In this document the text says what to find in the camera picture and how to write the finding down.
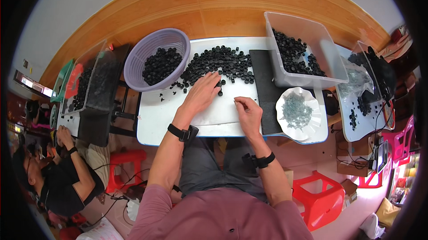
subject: white plate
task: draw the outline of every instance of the white plate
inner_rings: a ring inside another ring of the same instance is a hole
[[[288,122],[284,119],[284,114],[282,112],[282,106],[285,104],[284,98],[286,98],[290,93],[296,93],[297,95],[302,94],[305,98],[305,105],[312,108],[312,116],[309,124],[302,129],[295,129],[288,127]],[[318,101],[313,98],[311,92],[302,89],[301,87],[293,87],[287,89],[284,93],[281,94],[280,98],[276,102],[276,119],[280,124],[282,131],[292,139],[296,141],[303,141],[315,134],[315,131],[321,125],[321,111],[318,105]]]
[[[54,127],[56,127],[56,118],[57,117],[58,117],[58,115],[56,114],[56,105],[54,104],[52,106],[51,116],[49,118],[49,125],[51,126],[51,129],[53,129]]]

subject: clear plastic box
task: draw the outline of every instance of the clear plastic box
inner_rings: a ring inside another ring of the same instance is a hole
[[[85,111],[86,114],[107,114],[110,109],[114,88],[112,85],[119,77],[120,63],[115,54],[106,46],[103,40],[85,52],[74,63],[73,71],[67,83],[67,90],[62,104],[61,114],[72,114]],[[92,69],[91,77],[86,88],[83,105],[74,109],[75,95],[79,87],[79,79],[83,71]]]
[[[362,53],[362,56],[361,56],[362,58],[360,59],[360,63],[367,70],[374,84],[374,94],[369,92],[364,92],[363,93],[364,101],[366,101],[367,103],[376,103],[376,102],[382,101],[382,95],[380,93],[379,84],[377,82],[375,74],[373,73],[373,69],[372,69],[372,66],[370,65],[370,60],[367,58],[366,52],[368,52],[368,45],[358,40],[356,42],[355,47],[352,49],[352,53],[348,57],[348,61],[354,63],[351,57],[353,55],[357,55],[358,53]]]
[[[270,61],[274,70],[274,80],[277,87],[307,87],[325,89],[339,83],[348,83],[348,75],[340,59],[336,45],[331,39],[323,24],[305,18],[296,17],[277,12],[265,12],[267,47],[269,48]],[[278,45],[276,44],[274,28],[288,37],[301,38],[307,43],[307,51],[304,57],[298,61],[305,61],[313,54],[317,62],[328,77],[319,77],[299,73],[287,72],[282,64]]]

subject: wrist strap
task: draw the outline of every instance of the wrist strap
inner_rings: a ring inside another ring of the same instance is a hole
[[[168,131],[179,138],[179,141],[187,141],[190,138],[189,130],[179,130],[173,124],[169,124]]]
[[[77,152],[77,148],[74,146],[73,148],[70,149],[70,151],[68,151],[69,154],[72,154],[74,152]]]
[[[273,152],[268,157],[257,158],[255,155],[250,155],[249,153],[242,157],[243,163],[251,168],[253,173],[256,173],[256,168],[266,168],[274,159],[275,155]]]

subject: black wristband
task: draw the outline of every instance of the black wristband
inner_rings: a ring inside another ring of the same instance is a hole
[[[261,157],[257,159],[257,164],[259,168],[265,168],[275,159],[275,155],[273,152],[270,153],[268,157]]]
[[[195,139],[199,129],[195,126],[190,125],[189,130],[179,130],[173,124],[169,124],[168,131],[171,132],[173,135],[177,136],[179,138],[179,141],[183,141],[185,145],[188,145],[193,141],[193,139]]]
[[[72,154],[72,153],[74,153],[74,152],[77,152],[77,150],[78,150],[78,149],[77,149],[76,147],[73,147],[73,148],[71,148],[71,149],[70,149],[70,151],[68,151],[68,153],[69,153],[69,154]]]
[[[255,155],[250,155],[247,153],[242,157],[242,162],[247,165],[247,167],[250,168],[253,173],[256,173],[256,168],[266,168],[274,159],[275,155],[273,152],[271,152],[268,157],[261,158],[257,158]]]

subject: purple plastic basket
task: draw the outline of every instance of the purple plastic basket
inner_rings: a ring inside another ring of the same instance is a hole
[[[166,50],[168,48],[176,48],[177,52],[183,57],[183,60],[167,78],[153,86],[149,86],[144,81],[142,72],[146,67],[147,58],[155,55],[158,48]],[[129,53],[123,69],[125,82],[130,88],[139,92],[166,88],[179,79],[185,70],[189,54],[190,41],[184,32],[174,28],[157,30],[140,40]]]

